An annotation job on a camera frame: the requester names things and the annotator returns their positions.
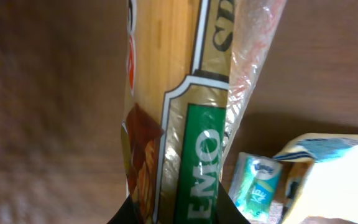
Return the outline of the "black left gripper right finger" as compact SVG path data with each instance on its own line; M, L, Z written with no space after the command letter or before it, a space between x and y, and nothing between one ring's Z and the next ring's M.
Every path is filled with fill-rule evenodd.
M250 224L240 211L238 211L221 183L219 183L218 189L216 218L217 224Z

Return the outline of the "teal pocket tissue pack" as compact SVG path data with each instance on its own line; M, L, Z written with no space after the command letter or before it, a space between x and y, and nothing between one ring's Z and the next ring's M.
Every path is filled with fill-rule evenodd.
M229 196L248 220L266 222L283 165L273 159L239 153Z

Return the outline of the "orange spaghetti pasta pack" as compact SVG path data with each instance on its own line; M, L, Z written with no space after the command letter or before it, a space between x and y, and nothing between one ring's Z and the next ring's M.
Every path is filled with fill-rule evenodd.
M285 0L128 0L121 142L139 223L217 223L224 160Z

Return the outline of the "yellow wet wipes pack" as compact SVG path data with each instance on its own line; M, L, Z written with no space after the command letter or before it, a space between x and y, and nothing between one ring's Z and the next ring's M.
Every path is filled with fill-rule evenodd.
M292 164L282 223L358 223L358 134L303 134L273 158Z

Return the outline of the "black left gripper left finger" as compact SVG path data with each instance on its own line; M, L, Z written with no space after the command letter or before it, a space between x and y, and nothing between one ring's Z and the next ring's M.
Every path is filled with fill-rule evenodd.
M139 224L139 217L130 196L107 224Z

